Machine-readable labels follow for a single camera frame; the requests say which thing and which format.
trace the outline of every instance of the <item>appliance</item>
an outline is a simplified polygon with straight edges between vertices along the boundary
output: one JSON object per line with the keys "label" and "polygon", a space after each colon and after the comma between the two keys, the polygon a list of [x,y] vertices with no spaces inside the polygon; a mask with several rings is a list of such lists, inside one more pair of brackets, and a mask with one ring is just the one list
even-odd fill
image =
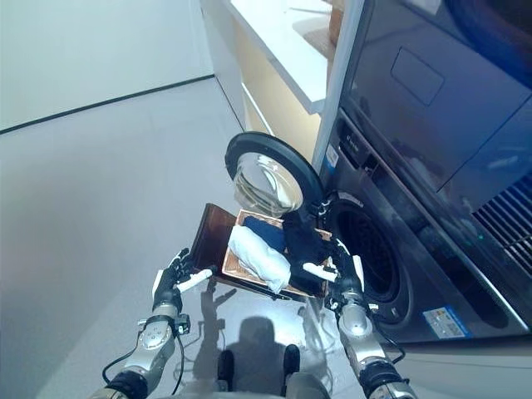
{"label": "appliance", "polygon": [[398,342],[530,332],[532,31],[512,22],[532,7],[520,3],[513,19],[490,0],[366,0],[319,178],[270,136],[229,145],[243,204],[300,209],[361,255]]}

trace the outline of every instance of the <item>washing machine door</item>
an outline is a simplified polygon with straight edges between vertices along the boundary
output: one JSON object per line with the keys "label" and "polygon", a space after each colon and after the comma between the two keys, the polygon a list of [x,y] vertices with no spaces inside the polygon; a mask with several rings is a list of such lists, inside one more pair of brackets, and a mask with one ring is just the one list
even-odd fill
{"label": "washing machine door", "polygon": [[290,145],[254,131],[236,135],[225,153],[235,199],[246,210],[280,218],[315,215],[325,194],[314,168]]}

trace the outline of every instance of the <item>dark blue cloth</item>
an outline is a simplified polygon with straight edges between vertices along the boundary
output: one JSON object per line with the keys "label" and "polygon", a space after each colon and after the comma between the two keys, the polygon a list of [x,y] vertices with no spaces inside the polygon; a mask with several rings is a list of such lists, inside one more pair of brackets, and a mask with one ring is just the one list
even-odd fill
{"label": "dark blue cloth", "polygon": [[244,219],[244,226],[251,229],[251,231],[263,239],[270,248],[275,249],[280,254],[284,252],[286,243],[284,242],[283,229],[254,218],[253,216],[248,216]]}

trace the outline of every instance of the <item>door glass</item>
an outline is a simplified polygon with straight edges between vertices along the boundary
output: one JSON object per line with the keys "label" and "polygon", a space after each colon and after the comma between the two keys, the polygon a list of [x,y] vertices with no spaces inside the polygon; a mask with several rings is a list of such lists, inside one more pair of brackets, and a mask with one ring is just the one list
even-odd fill
{"label": "door glass", "polygon": [[278,218],[303,203],[298,182],[276,160],[255,152],[239,158],[234,197],[246,210]]}

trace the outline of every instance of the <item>sticker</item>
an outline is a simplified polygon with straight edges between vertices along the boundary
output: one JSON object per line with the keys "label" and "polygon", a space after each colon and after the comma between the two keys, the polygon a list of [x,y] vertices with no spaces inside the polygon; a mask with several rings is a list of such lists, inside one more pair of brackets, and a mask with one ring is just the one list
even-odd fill
{"label": "sticker", "polygon": [[325,159],[327,160],[327,166],[329,169],[336,168],[336,163],[338,162],[338,153],[330,144],[327,146],[327,151],[325,152]]}
{"label": "sticker", "polygon": [[466,338],[471,333],[450,306],[423,312],[425,320],[439,339]]}

